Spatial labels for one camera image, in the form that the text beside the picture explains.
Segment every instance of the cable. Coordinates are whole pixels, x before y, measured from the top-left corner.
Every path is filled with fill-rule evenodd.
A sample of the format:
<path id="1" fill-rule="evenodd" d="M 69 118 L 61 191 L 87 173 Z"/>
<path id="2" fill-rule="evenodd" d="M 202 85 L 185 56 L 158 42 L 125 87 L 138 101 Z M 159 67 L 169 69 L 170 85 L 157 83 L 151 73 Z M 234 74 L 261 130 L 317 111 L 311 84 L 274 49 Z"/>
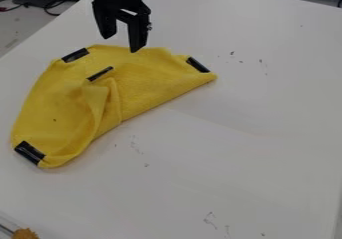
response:
<path id="1" fill-rule="evenodd" d="M 51 15 L 51 16 L 59 16 L 60 14 L 58 13 L 53 13 L 53 12 L 50 12 L 49 9 L 52 9 L 52 8 L 55 8 L 65 2 L 78 2 L 79 0 L 55 0 L 55 1 L 52 1 L 51 3 L 48 3 L 45 7 L 44 7 L 44 11 Z"/>
<path id="2" fill-rule="evenodd" d="M 17 5 L 17 6 L 12 7 L 12 8 L 1 7 L 0 12 L 12 11 L 12 10 L 18 9 L 18 8 L 21 7 L 21 6 L 23 6 L 23 5 L 22 5 L 22 4 L 19 4 L 19 5 Z"/>

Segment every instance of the yellow towel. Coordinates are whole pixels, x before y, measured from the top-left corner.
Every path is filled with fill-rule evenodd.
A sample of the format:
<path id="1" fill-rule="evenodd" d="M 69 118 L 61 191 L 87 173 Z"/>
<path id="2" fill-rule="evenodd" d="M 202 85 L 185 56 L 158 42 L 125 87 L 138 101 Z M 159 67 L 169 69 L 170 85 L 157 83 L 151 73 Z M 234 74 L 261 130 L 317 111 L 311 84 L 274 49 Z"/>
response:
<path id="1" fill-rule="evenodd" d="M 163 48 L 84 50 L 50 64 L 14 124 L 13 148 L 41 168 L 63 165 L 122 121 L 216 78 Z"/>

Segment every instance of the white table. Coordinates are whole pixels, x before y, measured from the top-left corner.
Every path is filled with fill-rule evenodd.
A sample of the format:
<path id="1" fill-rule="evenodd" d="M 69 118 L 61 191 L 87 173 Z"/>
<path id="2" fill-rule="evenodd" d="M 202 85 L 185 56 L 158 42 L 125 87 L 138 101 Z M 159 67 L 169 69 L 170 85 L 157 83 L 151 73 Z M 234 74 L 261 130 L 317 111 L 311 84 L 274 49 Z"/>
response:
<path id="1" fill-rule="evenodd" d="M 150 46 L 219 79 L 123 123 L 67 166 L 9 144 L 55 57 L 101 39 L 82 0 L 0 60 L 0 210 L 43 239 L 325 239 L 342 165 L 342 13 L 297 0 L 147 0 Z"/>

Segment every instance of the cloth fold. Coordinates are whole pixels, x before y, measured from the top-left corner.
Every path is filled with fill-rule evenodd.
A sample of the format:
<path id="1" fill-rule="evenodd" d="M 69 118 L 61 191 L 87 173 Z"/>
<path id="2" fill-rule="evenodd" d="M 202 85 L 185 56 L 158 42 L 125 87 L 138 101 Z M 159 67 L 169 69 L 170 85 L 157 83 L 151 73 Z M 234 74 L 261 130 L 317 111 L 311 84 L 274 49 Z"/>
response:
<path id="1" fill-rule="evenodd" d="M 121 122 L 216 78 L 189 65 L 189 56 L 163 48 L 87 51 L 71 62 L 51 62 L 13 126 L 13 148 L 41 168 L 65 164 Z"/>

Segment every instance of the floor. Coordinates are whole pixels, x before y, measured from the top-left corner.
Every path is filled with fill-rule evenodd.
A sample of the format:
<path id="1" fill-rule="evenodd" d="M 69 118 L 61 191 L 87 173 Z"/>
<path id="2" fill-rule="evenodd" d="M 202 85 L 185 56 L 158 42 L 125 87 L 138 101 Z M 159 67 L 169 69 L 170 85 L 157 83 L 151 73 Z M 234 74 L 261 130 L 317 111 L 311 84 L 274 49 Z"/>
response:
<path id="1" fill-rule="evenodd" d="M 60 13 L 67 10 L 73 3 L 65 3 L 53 9 Z M 13 7 L 11 0 L 0 3 L 0 7 Z M 16 10 L 0 13 L 0 57 L 15 46 L 44 27 L 56 17 L 48 15 L 41 8 L 20 7 Z"/>

